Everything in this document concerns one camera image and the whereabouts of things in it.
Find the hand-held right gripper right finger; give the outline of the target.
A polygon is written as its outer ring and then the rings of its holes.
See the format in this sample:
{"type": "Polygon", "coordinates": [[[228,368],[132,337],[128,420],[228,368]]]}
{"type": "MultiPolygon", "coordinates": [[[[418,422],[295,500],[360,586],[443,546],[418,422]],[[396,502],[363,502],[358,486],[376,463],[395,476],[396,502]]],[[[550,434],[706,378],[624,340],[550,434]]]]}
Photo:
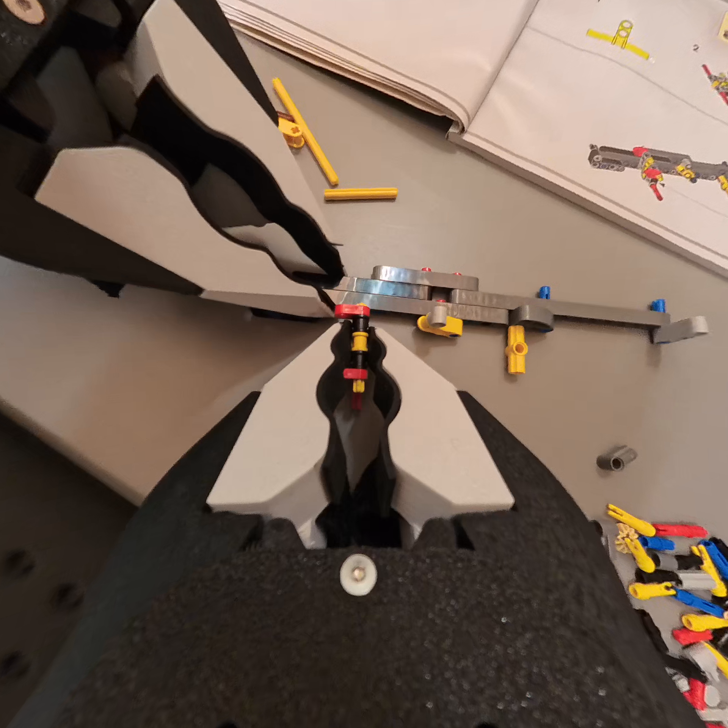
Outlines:
{"type": "Polygon", "coordinates": [[[509,510],[514,496],[456,387],[387,332],[378,329],[377,336],[401,399],[387,439],[396,471],[392,505],[405,523],[405,545],[432,518],[509,510]]]}

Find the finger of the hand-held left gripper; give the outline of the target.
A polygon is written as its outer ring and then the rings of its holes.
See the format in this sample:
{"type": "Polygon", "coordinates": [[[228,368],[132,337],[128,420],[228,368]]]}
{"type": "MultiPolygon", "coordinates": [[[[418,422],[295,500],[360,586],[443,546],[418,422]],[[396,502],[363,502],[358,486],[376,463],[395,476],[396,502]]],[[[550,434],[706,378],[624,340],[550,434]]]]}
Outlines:
{"type": "Polygon", "coordinates": [[[230,177],[305,258],[293,271],[342,275],[319,203],[278,115],[217,2],[150,2],[127,48],[132,134],[190,184],[208,166],[230,177]]]}
{"type": "Polygon", "coordinates": [[[238,245],[205,221],[183,182],[141,150],[61,150],[35,200],[201,287],[202,298],[333,317],[314,287],[287,277],[268,252],[238,245]]]}

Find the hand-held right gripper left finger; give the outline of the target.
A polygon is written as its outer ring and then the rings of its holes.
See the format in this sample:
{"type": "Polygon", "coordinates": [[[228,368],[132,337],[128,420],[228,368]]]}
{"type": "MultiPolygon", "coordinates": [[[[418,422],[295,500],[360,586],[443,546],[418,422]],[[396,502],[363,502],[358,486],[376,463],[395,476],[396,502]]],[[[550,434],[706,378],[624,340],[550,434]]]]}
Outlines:
{"type": "Polygon", "coordinates": [[[305,548],[325,546],[315,521],[328,504],[321,465],[330,422],[316,389],[339,332],[332,325],[264,385],[207,497],[211,510],[285,518],[305,548]]]}

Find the yellow lego axle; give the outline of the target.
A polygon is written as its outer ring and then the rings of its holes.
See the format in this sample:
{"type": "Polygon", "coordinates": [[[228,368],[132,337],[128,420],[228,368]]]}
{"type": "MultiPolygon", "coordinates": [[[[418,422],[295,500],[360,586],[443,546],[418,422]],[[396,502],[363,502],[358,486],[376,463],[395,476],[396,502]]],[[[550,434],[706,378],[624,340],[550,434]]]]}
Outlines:
{"type": "Polygon", "coordinates": [[[337,187],[339,185],[338,174],[336,173],[329,159],[325,155],[321,145],[311,131],[308,123],[304,120],[302,113],[299,111],[297,105],[293,102],[293,98],[290,96],[281,79],[278,77],[273,78],[272,86],[280,101],[286,108],[286,112],[293,117],[295,123],[300,127],[303,139],[305,141],[305,145],[308,146],[309,150],[312,152],[314,159],[316,159],[317,164],[319,165],[324,176],[329,182],[330,187],[337,187]]]}
{"type": "Polygon", "coordinates": [[[326,202],[370,202],[396,200],[399,190],[397,187],[375,188],[328,188],[324,191],[326,202]]]}

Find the red yellow black lego assembly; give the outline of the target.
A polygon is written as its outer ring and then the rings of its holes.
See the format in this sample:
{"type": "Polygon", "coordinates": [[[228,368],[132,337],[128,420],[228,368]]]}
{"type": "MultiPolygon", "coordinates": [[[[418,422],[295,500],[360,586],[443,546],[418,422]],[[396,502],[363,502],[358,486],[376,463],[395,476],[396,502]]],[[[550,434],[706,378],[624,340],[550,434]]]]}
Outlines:
{"type": "Polygon", "coordinates": [[[370,308],[363,303],[338,304],[334,315],[336,319],[348,320],[351,324],[350,355],[342,377],[351,388],[351,409],[360,411],[369,377],[370,308]]]}

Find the long grey lego beam assembly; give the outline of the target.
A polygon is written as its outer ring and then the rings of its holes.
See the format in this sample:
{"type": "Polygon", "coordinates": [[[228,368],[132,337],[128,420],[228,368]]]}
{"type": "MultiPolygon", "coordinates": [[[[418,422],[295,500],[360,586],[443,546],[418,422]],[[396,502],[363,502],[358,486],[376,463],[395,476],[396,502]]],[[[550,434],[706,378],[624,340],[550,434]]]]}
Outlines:
{"type": "Polygon", "coordinates": [[[549,333],[557,320],[641,329],[655,345],[709,333],[705,317],[674,320],[661,298],[634,309],[560,301],[552,298],[549,286],[533,297],[488,293],[479,288],[478,278],[430,268],[377,266],[369,277],[345,276],[325,292],[339,308],[361,304],[371,312],[414,316],[420,331],[451,339],[462,335],[465,323],[503,326],[506,370],[512,376],[525,373],[526,331],[549,333]]]}

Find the pile of colourful lego pieces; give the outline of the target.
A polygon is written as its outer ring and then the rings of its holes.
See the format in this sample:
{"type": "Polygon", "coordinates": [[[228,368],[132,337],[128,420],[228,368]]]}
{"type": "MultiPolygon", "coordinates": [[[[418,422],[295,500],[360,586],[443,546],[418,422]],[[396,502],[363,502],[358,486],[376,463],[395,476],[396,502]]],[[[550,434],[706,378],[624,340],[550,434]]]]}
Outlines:
{"type": "Polygon", "coordinates": [[[726,542],[608,504],[598,533],[660,662],[701,726],[727,726],[726,542]]]}

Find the dark grey lego connector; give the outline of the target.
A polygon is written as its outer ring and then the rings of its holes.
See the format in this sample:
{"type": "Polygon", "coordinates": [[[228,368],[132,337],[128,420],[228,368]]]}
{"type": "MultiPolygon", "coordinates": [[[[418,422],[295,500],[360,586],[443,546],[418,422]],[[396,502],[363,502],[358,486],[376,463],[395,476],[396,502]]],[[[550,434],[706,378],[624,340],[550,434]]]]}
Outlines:
{"type": "Polygon", "coordinates": [[[621,472],[637,457],[637,451],[630,446],[618,445],[600,454],[596,458],[596,465],[607,472],[621,472]]]}

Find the lego instruction booklet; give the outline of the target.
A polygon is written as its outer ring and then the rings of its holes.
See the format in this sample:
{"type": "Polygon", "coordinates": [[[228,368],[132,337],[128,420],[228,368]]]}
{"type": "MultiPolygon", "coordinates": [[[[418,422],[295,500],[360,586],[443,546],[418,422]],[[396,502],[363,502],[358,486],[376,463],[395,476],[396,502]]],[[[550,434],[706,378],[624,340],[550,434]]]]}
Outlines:
{"type": "Polygon", "coordinates": [[[726,2],[219,2],[454,142],[726,276],[726,2]]]}

